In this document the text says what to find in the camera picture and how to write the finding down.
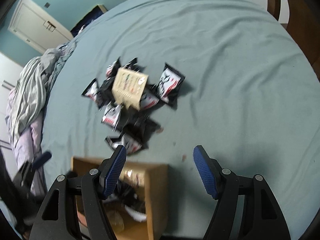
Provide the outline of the tan kraft paper snack bag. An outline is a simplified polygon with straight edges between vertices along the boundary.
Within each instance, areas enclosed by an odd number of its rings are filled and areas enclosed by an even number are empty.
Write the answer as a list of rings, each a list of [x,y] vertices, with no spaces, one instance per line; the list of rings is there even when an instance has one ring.
[[[133,107],[140,110],[140,100],[148,81],[148,75],[133,70],[120,68],[117,71],[112,94],[118,105],[127,109]]]

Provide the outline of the snack packet inside box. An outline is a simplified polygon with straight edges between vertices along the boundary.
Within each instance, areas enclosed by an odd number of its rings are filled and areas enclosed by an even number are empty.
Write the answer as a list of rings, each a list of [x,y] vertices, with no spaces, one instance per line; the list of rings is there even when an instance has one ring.
[[[145,201],[139,198],[135,189],[128,183],[118,180],[114,192],[103,203],[120,202],[126,212],[137,222],[146,222]]]

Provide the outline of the snack packet near box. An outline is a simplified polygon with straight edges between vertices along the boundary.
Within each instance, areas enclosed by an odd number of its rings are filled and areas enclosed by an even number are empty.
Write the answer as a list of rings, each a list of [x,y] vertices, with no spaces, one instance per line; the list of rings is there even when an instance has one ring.
[[[144,149],[144,146],[140,142],[136,141],[128,134],[121,134],[119,137],[106,137],[105,141],[112,150],[115,150],[118,146],[125,147],[127,155],[134,154]]]

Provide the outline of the brown cardboard box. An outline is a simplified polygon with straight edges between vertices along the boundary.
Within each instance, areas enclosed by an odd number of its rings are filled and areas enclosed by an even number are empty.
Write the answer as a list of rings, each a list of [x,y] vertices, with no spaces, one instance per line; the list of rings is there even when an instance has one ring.
[[[168,222],[168,165],[127,161],[120,181],[135,190],[145,203],[145,218],[134,220],[125,205],[111,196],[103,201],[117,239],[160,239]]]

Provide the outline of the grey striped crumpled blanket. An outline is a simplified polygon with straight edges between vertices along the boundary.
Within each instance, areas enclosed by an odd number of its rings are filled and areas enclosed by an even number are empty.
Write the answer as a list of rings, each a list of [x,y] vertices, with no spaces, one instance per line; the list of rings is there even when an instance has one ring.
[[[9,92],[5,123],[17,168],[42,154],[45,108],[58,75],[75,49],[76,42],[67,42],[32,58]]]

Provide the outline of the snack packet left of pile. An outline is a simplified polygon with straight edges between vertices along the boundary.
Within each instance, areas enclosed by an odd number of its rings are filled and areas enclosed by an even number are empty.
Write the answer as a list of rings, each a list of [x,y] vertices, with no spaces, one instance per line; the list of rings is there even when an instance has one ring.
[[[90,82],[81,95],[93,100],[99,109],[101,109],[104,105],[103,97],[101,95],[100,87],[96,78]]]

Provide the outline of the snack packet of pile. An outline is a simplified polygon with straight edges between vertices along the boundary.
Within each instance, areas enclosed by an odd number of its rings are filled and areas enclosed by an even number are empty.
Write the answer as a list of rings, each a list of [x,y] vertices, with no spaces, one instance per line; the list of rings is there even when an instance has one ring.
[[[96,78],[90,82],[81,95],[93,100],[99,109],[101,109],[104,105],[103,97],[101,95],[100,87]]]
[[[157,96],[173,107],[177,102],[178,93],[184,80],[185,75],[170,64],[165,63],[156,88]]]

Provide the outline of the snack packet right of pile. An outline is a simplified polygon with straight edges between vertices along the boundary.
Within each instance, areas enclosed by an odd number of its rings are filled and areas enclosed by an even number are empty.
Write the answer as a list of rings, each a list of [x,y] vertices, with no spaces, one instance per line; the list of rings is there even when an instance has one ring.
[[[185,75],[170,64],[165,63],[156,88],[157,96],[173,107],[177,102],[178,93],[184,80]]]

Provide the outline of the white door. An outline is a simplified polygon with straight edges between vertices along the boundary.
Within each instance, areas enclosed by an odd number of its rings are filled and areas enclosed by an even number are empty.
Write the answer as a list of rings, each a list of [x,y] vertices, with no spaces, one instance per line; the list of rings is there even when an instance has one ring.
[[[32,0],[18,0],[8,30],[42,54],[73,39],[68,29]]]

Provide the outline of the dark blue framed picture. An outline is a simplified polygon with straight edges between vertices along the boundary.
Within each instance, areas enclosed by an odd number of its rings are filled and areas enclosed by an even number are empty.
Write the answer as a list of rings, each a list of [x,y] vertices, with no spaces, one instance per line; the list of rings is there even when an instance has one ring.
[[[80,31],[84,30],[92,21],[96,20],[106,12],[107,9],[104,5],[96,5],[71,29],[73,37],[76,37]]]

